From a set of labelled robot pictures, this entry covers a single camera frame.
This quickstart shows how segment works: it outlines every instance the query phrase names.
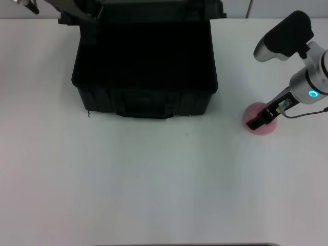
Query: black plastic case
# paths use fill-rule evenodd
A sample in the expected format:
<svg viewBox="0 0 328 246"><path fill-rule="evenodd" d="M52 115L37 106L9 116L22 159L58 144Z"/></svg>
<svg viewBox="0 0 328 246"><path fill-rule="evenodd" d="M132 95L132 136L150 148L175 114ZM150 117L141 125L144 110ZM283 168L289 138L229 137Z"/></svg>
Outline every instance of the black plastic case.
<svg viewBox="0 0 328 246"><path fill-rule="evenodd" d="M80 23L80 30L72 82L86 110L141 118L205 113L218 88L209 20Z"/></svg>

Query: robotic arm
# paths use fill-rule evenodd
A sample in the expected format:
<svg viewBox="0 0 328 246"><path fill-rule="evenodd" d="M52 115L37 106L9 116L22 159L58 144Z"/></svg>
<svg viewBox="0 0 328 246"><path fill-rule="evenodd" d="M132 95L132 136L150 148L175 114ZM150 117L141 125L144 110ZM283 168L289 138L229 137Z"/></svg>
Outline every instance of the robotic arm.
<svg viewBox="0 0 328 246"><path fill-rule="evenodd" d="M258 43L254 51L257 61L265 62L272 58L287 60L297 52L305 67L292 76L287 88L269 102L255 118L247 122L251 130L269 124L279 114L287 118L297 118L328 111L326 108L294 117L285 114L286 110L299 103L313 104L328 95L328 54L316 42L308 43L313 36L310 18L301 11L295 11Z"/></svg>

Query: pink round base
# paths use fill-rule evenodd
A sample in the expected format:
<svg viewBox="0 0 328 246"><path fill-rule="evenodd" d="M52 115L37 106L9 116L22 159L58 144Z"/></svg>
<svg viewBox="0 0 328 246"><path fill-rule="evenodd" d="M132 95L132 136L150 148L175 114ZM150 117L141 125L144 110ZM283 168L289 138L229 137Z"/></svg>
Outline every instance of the pink round base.
<svg viewBox="0 0 328 246"><path fill-rule="evenodd" d="M242 116L242 126L247 130L249 131L250 133L252 134L255 134L255 135L267 135L269 133L272 133L275 129L276 129L276 126L277 126L277 119L274 119L270 124L268 125L263 125L261 127L259 127L258 129L256 130L251 130L247 125L246 125L246 122L248 122L249 120L253 119L256 117L256 115L266 107L266 104L265 103L260 103L260 102L256 102L256 103L253 103L251 105L249 105L243 116Z"/></svg>

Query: black cable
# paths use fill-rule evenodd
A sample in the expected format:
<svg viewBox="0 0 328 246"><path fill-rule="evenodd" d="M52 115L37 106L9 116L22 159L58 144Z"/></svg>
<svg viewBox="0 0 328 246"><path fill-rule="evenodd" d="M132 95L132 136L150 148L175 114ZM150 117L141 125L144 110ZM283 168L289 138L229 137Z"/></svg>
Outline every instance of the black cable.
<svg viewBox="0 0 328 246"><path fill-rule="evenodd" d="M250 4L248 6L248 10L247 10L247 13L246 13L246 19L248 19L250 17L250 12L251 12L252 6L253 6L253 0L250 0Z"/></svg>
<svg viewBox="0 0 328 246"><path fill-rule="evenodd" d="M281 114L283 116L285 116L286 118L288 118L288 119L296 119L296 118L299 118L299 117L303 117L303 116L307 116L307 115L313 115L313 114L321 114L321 113L324 113L324 112L328 112L328 107L327 108L324 108L321 111L312 112L312 113L306 113L306 114L300 114L300 115L296 115L296 116L288 116L288 115L286 115L285 112L281 112Z"/></svg>
<svg viewBox="0 0 328 246"><path fill-rule="evenodd" d="M28 4L24 5L26 8L28 8L29 10L31 10L34 14L39 14L40 11L37 8L36 5L34 5L31 1L29 1Z"/></svg>

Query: white table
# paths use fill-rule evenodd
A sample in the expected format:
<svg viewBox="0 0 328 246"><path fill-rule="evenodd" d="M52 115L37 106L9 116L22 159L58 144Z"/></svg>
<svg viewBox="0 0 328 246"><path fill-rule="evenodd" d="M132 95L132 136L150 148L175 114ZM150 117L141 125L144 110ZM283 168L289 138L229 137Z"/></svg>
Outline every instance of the white table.
<svg viewBox="0 0 328 246"><path fill-rule="evenodd" d="M70 82L77 27L1 20L0 245L327 245L328 115L279 117L261 137L240 124L304 66L253 58L279 21L212 21L219 90L207 113L148 120L88 118ZM328 48L328 19L313 30Z"/></svg>

